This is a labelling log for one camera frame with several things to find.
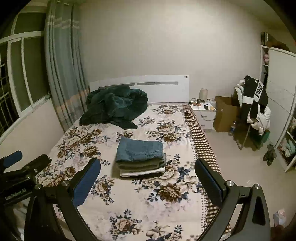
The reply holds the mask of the blue denim jeans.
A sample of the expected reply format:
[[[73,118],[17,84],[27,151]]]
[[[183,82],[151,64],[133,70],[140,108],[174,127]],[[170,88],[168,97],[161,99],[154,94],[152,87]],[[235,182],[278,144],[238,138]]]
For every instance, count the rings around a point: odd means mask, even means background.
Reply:
[[[150,159],[161,159],[164,156],[163,143],[159,141],[132,140],[121,137],[116,151],[115,161],[143,162]]]

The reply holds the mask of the pair of dark shoes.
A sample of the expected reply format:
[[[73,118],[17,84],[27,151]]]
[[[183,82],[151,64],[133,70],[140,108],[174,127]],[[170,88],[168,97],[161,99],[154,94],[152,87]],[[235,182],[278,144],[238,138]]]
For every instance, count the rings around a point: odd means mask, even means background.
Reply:
[[[264,154],[262,160],[270,166],[277,157],[275,148],[272,144],[267,145],[267,152]]]

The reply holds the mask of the folded white garment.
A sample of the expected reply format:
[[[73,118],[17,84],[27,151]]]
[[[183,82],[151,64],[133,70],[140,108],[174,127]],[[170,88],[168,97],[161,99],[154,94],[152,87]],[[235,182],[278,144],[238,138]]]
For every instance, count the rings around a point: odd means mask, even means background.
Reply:
[[[120,177],[129,178],[129,177],[150,175],[150,174],[155,174],[155,173],[164,173],[165,170],[166,170],[165,167],[156,168],[156,169],[152,169],[152,170],[144,170],[144,171],[121,170],[120,171]]]

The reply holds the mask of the floral bed blanket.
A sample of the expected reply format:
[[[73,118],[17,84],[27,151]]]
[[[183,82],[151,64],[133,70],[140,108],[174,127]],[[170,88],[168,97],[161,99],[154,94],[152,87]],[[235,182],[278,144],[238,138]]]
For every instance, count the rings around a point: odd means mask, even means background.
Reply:
[[[197,240],[218,208],[195,174],[195,161],[220,168],[192,108],[151,104],[134,123],[135,130],[75,123],[51,150],[38,181],[56,186],[97,158],[101,171],[78,210],[99,240]],[[161,142],[163,162],[117,163],[126,139]]]

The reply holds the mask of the folded grey-green garment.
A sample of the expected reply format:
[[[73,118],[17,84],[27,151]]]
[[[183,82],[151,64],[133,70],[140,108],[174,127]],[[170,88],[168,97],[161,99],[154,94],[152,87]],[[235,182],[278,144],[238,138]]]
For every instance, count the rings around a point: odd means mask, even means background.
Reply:
[[[165,166],[166,157],[167,155],[164,153],[162,158],[154,158],[141,162],[117,163],[117,166],[121,170],[128,171],[152,170]]]

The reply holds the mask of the white framed window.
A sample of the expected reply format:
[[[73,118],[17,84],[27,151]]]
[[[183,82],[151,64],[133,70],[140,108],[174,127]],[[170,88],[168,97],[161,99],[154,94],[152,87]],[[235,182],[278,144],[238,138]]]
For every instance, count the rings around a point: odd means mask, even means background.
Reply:
[[[49,98],[43,9],[20,11],[1,33],[1,141]]]

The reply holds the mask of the chair with piled clothes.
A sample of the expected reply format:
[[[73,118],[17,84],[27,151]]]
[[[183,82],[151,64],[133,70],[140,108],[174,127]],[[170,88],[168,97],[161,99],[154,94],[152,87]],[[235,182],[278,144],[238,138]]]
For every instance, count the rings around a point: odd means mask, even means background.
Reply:
[[[242,150],[249,138],[260,149],[270,135],[271,110],[264,83],[246,75],[235,85],[233,99],[239,111],[230,133],[238,148]]]

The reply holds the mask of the brown cardboard box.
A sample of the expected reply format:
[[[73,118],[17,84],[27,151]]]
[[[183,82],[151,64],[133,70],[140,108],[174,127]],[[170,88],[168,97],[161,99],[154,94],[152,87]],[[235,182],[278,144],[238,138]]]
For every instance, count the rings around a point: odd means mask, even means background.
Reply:
[[[216,116],[213,123],[216,132],[229,132],[234,121],[237,120],[241,107],[233,97],[216,96]]]

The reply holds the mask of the white nightstand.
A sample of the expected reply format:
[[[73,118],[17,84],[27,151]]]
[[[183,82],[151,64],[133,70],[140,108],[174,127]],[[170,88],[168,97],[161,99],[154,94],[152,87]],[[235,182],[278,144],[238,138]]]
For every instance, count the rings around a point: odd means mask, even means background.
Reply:
[[[216,116],[215,107],[210,102],[201,102],[196,98],[189,100],[189,106],[191,106],[201,128],[205,131],[214,129],[214,120]]]

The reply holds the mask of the grey-blue striped curtain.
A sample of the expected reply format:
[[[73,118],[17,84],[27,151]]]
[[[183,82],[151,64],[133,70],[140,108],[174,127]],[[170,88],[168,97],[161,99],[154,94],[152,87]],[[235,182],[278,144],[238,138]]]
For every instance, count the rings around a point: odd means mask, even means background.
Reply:
[[[66,131],[86,112],[89,93],[80,54],[77,4],[49,1],[44,39],[51,97],[62,129]]]

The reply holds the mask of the dark green fleece blanket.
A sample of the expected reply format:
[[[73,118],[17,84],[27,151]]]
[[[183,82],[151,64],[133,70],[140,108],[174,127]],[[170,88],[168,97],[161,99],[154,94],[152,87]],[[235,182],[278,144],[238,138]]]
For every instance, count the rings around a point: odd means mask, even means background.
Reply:
[[[128,85],[101,88],[92,91],[86,99],[87,111],[81,116],[79,125],[110,123],[124,130],[138,126],[133,120],[147,109],[147,94]]]

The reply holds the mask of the beige bedside lamp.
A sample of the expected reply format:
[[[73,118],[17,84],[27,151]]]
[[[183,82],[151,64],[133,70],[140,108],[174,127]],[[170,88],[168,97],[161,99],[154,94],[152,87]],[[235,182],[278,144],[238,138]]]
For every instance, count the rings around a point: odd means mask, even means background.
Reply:
[[[199,92],[199,101],[205,103],[207,101],[208,89],[201,88]]]

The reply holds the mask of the white wardrobe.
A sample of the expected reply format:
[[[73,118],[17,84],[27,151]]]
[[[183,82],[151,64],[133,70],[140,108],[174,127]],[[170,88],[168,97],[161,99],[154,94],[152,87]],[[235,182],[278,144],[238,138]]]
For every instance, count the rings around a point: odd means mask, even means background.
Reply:
[[[295,165],[295,53],[262,45],[260,80],[271,110],[269,141],[287,172]]]

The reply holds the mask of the white headboard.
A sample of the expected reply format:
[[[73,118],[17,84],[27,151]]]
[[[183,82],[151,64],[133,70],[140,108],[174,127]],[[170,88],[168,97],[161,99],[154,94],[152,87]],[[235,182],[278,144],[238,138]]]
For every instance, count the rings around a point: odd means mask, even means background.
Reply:
[[[188,75],[141,75],[97,80],[89,84],[90,91],[102,87],[128,85],[147,94],[149,103],[186,103],[189,101]]]

